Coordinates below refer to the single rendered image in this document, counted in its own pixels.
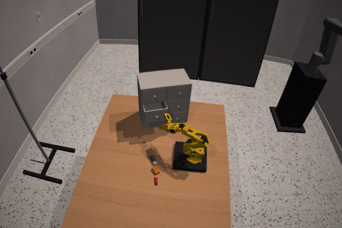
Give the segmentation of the orange nine-volt battery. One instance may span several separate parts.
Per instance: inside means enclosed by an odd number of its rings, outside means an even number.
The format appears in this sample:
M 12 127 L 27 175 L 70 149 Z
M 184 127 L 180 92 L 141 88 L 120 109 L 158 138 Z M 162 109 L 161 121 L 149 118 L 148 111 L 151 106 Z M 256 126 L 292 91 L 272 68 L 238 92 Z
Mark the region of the orange nine-volt battery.
M 155 175 L 160 173 L 156 166 L 152 167 L 152 170 L 154 171 Z

